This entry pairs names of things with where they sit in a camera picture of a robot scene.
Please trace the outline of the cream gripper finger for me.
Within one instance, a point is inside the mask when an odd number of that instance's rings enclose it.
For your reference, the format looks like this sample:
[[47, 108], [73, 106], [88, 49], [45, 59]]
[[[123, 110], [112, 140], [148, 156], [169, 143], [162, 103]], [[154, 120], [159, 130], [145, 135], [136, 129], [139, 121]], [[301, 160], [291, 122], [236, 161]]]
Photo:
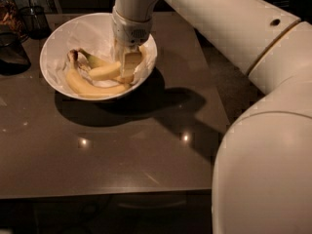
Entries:
[[132, 76], [137, 66], [142, 62], [145, 55], [143, 46], [123, 47], [120, 53], [122, 78]]
[[123, 51], [124, 51], [123, 46], [117, 40], [114, 40], [113, 54], [115, 61], [122, 61]]

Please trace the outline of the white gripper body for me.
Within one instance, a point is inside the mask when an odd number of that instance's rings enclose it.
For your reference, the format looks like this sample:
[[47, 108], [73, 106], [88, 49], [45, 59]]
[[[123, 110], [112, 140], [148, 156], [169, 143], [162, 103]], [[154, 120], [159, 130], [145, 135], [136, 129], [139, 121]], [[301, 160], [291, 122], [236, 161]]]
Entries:
[[112, 30], [116, 42], [123, 47], [132, 47], [145, 43], [152, 26], [153, 11], [149, 9], [131, 10], [128, 16], [124, 16], [121, 10], [113, 7]]

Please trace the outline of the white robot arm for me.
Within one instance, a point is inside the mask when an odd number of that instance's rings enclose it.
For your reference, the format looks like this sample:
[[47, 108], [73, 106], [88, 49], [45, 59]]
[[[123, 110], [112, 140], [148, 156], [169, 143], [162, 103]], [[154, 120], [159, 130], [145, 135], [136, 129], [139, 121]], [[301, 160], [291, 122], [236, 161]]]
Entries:
[[[164, 0], [242, 74], [243, 112], [214, 159], [214, 234], [312, 234], [311, 25], [263, 0]], [[115, 0], [120, 58], [157, 0]]]

